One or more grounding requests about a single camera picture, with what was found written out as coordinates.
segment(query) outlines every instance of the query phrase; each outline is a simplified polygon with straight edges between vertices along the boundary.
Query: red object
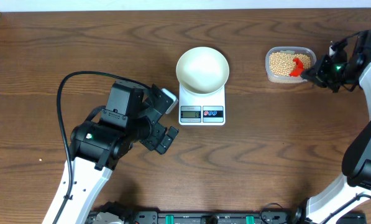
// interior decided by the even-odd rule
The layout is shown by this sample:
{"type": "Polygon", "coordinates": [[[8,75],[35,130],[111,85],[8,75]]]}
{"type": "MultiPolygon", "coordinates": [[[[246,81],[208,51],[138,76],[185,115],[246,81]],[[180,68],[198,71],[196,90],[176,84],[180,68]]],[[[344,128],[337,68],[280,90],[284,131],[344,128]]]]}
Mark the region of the red object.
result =
{"type": "Polygon", "coordinates": [[[304,64],[298,58],[294,58],[293,61],[296,62],[296,68],[290,73],[290,76],[298,77],[304,71],[304,64]]]}

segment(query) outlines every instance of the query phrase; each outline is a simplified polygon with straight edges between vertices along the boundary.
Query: clear plastic container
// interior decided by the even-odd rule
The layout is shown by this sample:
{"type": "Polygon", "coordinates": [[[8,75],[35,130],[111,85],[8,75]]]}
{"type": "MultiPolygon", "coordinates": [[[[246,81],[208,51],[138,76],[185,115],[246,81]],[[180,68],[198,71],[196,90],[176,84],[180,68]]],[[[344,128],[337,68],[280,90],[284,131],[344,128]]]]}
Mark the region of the clear plastic container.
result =
{"type": "Polygon", "coordinates": [[[302,83],[306,82],[307,80],[302,79],[301,77],[288,77],[284,75],[276,75],[271,71],[270,68],[270,55],[273,53],[281,52],[291,50],[295,52],[295,54],[304,54],[309,56],[309,59],[311,59],[311,65],[314,65],[316,62],[316,56],[314,52],[308,48],[305,47],[274,47],[271,50],[268,51],[267,56],[265,56],[265,69],[267,70],[268,79],[271,82],[275,83],[302,83]]]}

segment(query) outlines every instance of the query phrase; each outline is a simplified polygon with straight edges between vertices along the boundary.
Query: container of beans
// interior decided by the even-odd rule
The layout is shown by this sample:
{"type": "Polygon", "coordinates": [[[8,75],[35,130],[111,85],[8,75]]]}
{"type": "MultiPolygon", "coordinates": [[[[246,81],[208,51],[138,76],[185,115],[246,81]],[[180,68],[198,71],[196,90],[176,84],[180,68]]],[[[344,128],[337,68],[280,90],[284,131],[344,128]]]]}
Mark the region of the container of beans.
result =
{"type": "Polygon", "coordinates": [[[301,83],[307,80],[301,77],[292,77],[290,73],[296,67],[294,58],[303,62],[304,69],[308,69],[316,62],[314,52],[305,47],[274,47],[265,57],[265,69],[268,79],[275,83],[301,83]]]}

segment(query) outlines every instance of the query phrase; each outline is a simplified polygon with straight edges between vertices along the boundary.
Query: wood grain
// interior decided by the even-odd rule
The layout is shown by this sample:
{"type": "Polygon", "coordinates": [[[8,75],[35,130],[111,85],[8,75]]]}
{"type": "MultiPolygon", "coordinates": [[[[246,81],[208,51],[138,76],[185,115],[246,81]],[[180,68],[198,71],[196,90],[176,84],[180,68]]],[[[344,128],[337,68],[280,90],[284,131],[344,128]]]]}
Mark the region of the wood grain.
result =
{"type": "MultiPolygon", "coordinates": [[[[362,90],[333,94],[310,83],[270,83],[272,47],[325,54],[331,40],[371,29],[371,9],[5,13],[0,22],[0,223],[40,223],[63,172],[55,94],[77,70],[123,75],[178,94],[175,65],[192,47],[228,59],[227,123],[180,127],[159,156],[136,144],[94,206],[110,201],[161,210],[295,208],[341,171],[344,151],[368,122],[362,90]]],[[[63,94],[67,132],[113,80],[83,76],[63,94]]],[[[371,223],[371,202],[358,208],[371,223]]]]}

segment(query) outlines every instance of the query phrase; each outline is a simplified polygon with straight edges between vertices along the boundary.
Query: white backdrop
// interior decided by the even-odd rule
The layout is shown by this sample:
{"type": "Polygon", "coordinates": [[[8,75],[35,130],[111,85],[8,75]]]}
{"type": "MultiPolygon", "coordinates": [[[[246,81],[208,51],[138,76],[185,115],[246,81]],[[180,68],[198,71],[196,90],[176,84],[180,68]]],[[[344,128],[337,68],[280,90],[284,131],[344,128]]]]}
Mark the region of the white backdrop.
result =
{"type": "Polygon", "coordinates": [[[0,0],[0,12],[371,7],[371,0],[0,0]]]}

